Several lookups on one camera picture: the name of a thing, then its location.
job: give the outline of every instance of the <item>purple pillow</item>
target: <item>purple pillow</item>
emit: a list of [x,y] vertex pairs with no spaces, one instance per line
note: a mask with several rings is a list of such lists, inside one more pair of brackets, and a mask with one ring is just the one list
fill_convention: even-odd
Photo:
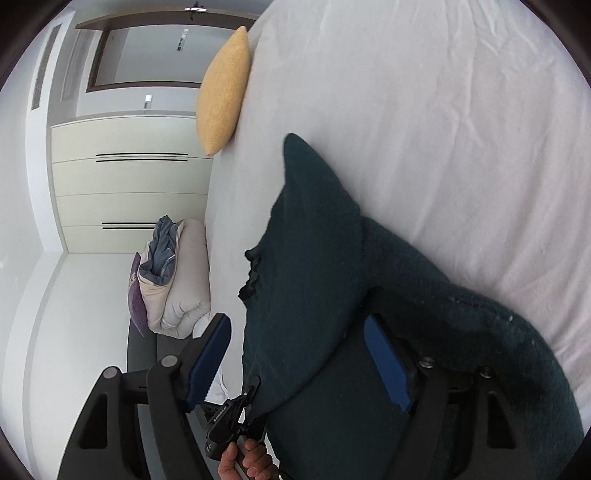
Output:
[[137,327],[142,336],[146,336],[150,329],[148,327],[148,314],[146,313],[146,305],[142,298],[141,290],[139,289],[138,268],[141,262],[139,253],[135,254],[134,262],[131,265],[131,272],[129,273],[129,289],[127,291],[127,304],[129,306],[129,314],[131,321]]

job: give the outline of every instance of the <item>blanket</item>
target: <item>blanket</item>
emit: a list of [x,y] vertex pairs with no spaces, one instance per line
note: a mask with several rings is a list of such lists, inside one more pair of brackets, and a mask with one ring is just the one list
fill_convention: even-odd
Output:
[[152,240],[141,254],[139,289],[146,306],[148,327],[155,333],[162,331],[160,322],[176,273],[177,246],[183,228],[184,220],[174,223],[168,215],[163,216],[156,223]]
[[[260,243],[246,253],[245,379],[261,377],[253,413],[268,413],[281,469],[295,480],[381,480],[409,417],[389,399],[365,346],[368,290],[396,292],[413,311],[389,325],[448,368],[489,365],[523,425],[538,477],[554,479],[583,439],[560,365],[523,318],[453,285],[426,257],[361,215],[301,138],[284,143],[285,186]],[[454,427],[453,412],[447,431]],[[444,478],[442,436],[431,478]]]
[[195,324],[211,310],[209,260],[205,227],[198,220],[184,220],[178,241],[177,270],[170,287],[157,333],[186,338]]

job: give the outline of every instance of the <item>hand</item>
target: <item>hand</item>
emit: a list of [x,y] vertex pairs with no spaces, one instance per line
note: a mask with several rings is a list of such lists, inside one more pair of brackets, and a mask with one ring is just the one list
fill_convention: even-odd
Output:
[[[244,468],[248,468],[246,474],[255,480],[278,480],[279,469],[273,464],[273,458],[267,453],[267,447],[252,439],[247,440],[245,446],[249,451],[242,461]],[[238,447],[232,442],[222,454],[222,460],[217,469],[222,480],[241,480],[234,468],[237,456]]]

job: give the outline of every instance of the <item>bed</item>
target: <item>bed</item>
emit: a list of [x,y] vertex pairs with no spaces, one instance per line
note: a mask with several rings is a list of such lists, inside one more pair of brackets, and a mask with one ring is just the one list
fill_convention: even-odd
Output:
[[518,0],[275,0],[206,211],[213,312],[233,322],[237,395],[248,278],[295,132],[362,213],[452,282],[528,319],[591,426],[591,92]]

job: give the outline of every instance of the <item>dark green towel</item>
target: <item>dark green towel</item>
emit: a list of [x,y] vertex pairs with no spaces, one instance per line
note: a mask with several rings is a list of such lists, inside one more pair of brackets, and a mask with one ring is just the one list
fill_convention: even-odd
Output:
[[[449,282],[371,219],[301,138],[285,139],[285,187],[247,252],[245,378],[259,375],[256,414],[295,480],[382,480],[408,416],[393,406],[363,341],[368,290],[393,290],[407,321],[390,325],[419,352],[471,371],[490,365],[523,423],[540,479],[554,479],[583,439],[552,351],[523,318]],[[453,411],[447,421],[453,429]],[[442,478],[442,437],[432,478]]]

